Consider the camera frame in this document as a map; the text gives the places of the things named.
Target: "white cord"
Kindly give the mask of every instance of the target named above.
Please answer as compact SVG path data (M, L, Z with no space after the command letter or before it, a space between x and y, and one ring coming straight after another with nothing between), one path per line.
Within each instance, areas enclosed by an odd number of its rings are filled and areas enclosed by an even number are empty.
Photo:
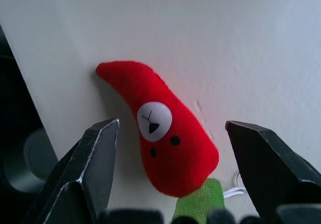
M234 179L235 180L234 182L236 182L237 187L233 187L232 189L229 189L229 190L223 192L224 199L229 198L233 195L242 195L242 194L247 193L246 188L240 186L240 184L239 184L239 181L238 181L239 176L240 176L240 172L238 172L236 174L235 179Z

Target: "red plush toy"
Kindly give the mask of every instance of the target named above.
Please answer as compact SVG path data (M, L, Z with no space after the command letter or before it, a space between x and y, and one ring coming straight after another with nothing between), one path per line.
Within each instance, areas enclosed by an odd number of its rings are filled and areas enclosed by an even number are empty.
M141 157L153 186L182 197L217 167L218 151L191 111L147 65L101 63L96 73L129 104L139 128Z

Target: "black triangle nose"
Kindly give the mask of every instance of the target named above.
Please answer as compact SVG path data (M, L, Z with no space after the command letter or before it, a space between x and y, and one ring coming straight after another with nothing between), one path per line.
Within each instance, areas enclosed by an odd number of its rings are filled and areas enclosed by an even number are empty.
M157 130L159 128L159 124L155 124L155 123L150 123L149 124L149 133L153 133L155 130Z

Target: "white circle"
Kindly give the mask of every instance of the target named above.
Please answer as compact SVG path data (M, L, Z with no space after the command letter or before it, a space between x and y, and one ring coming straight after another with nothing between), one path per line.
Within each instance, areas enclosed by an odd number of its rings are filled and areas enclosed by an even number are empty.
M137 112L137 123L141 135L150 142L160 140L172 125L172 113L161 102L143 104Z

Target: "green fabric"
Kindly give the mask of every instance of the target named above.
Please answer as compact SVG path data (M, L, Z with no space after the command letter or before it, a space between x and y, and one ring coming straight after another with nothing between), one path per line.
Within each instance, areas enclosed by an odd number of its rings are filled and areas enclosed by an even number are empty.
M206 224L210 210L218 207L225 207L221 183L207 179L200 189L177 200L173 219L183 215L194 218L199 224Z

